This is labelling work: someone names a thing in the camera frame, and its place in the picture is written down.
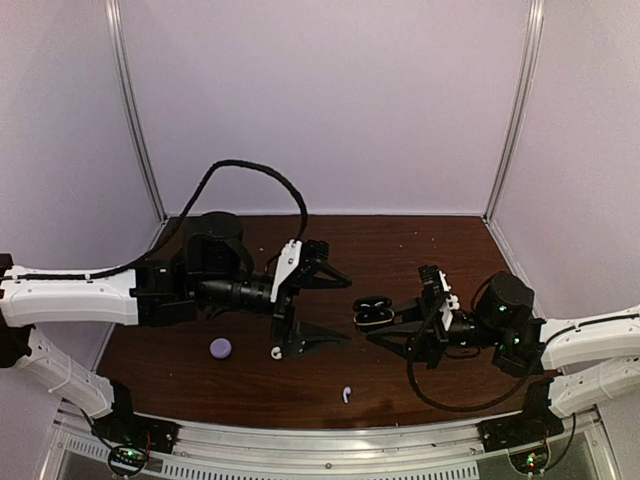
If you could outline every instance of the white wall panel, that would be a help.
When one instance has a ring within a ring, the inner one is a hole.
[[[156,228],[135,161],[104,2],[0,2],[0,252],[38,268],[131,259]],[[104,325],[47,325],[91,365]],[[0,371],[0,477],[34,478],[58,399]]]
[[[548,0],[496,221],[551,317],[640,303],[640,4]],[[640,394],[601,405],[636,479]]]
[[[522,54],[522,0],[124,0],[133,84],[167,210],[207,166],[281,170],[317,213],[480,213]],[[223,171],[197,210],[295,211]]]

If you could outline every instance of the purple disc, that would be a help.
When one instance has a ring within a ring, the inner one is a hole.
[[[211,342],[211,347],[209,347],[211,351],[211,355],[218,360],[224,360],[229,355],[231,355],[231,342],[226,338],[216,338],[213,342]]]

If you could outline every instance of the dark wood tabletop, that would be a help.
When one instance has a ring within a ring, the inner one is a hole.
[[[242,222],[247,247],[260,266],[298,227],[297,217],[244,217]],[[507,268],[481,219],[312,216],[305,238],[329,242],[330,263],[353,286],[301,292],[295,298],[297,316],[350,335],[346,347],[275,361],[269,353],[269,319],[230,313],[170,328],[118,326],[99,373],[126,384],[139,412],[250,427],[413,425],[520,408],[524,389],[480,414],[453,414],[423,404],[409,387],[404,360],[365,341],[352,323],[357,297],[383,294],[399,302],[418,296],[417,269],[425,264],[446,272],[462,306],[468,307],[481,282]],[[165,253],[178,247],[178,241],[171,242]],[[226,360],[209,353],[218,337],[233,345]],[[491,354],[445,358],[435,370],[418,367],[416,375],[425,393],[441,402],[485,402],[516,382],[491,365]],[[353,392],[348,405],[342,401],[345,386]]]

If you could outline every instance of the black mounting bracket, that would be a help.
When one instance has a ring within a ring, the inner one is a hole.
[[[548,408],[552,381],[544,379],[529,385],[521,413],[480,422],[478,432],[485,452],[539,442],[564,431],[562,420]]]

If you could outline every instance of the white plastic arm link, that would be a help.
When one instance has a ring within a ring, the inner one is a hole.
[[[604,360],[640,354],[640,305],[619,312],[573,320],[548,320],[542,327],[540,340],[546,342],[555,333],[574,328],[553,339],[542,356],[545,370],[572,363]],[[615,317],[620,320],[603,321]]]
[[[5,276],[27,273],[88,275],[92,271],[47,271],[14,266]],[[138,302],[130,295],[130,289],[135,286],[135,270],[98,280],[3,280],[0,310],[10,327],[74,321],[137,325]]]
[[[49,393],[73,402],[90,417],[111,413],[114,396],[109,380],[62,353],[37,327],[29,334],[29,348],[31,355],[20,358],[14,368],[44,385]]]
[[[613,358],[573,375],[556,377],[549,387],[549,410],[566,417],[640,386],[640,357]]]

